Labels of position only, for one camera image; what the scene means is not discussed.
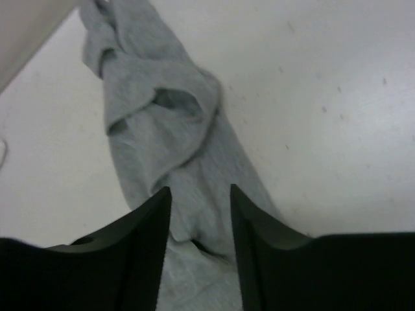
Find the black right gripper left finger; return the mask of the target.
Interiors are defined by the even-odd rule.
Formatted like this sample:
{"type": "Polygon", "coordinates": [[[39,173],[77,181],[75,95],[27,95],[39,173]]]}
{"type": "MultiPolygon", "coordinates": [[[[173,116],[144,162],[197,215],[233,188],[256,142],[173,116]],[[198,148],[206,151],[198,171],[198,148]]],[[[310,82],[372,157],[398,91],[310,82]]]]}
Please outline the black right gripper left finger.
{"type": "Polygon", "coordinates": [[[69,245],[1,239],[2,310],[155,310],[171,191],[69,245]]]}

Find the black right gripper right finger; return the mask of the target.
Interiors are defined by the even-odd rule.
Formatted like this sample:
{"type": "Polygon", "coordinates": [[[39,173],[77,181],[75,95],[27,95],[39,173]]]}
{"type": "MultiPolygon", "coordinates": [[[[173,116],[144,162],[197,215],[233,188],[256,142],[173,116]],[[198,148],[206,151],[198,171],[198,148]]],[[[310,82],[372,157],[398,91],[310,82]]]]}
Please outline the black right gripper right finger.
{"type": "Polygon", "coordinates": [[[230,190],[245,310],[413,310],[414,234],[303,235],[230,190]]]}

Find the grey tank top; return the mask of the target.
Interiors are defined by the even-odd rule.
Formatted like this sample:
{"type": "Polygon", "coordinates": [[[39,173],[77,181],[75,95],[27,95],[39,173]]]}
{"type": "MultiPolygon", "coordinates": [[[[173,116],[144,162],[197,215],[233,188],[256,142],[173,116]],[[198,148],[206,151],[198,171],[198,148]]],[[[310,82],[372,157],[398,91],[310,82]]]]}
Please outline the grey tank top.
{"type": "Polygon", "coordinates": [[[85,1],[79,14],[128,206],[171,190],[158,310],[241,310],[230,188],[277,210],[220,106],[219,81],[148,1],[85,1]]]}

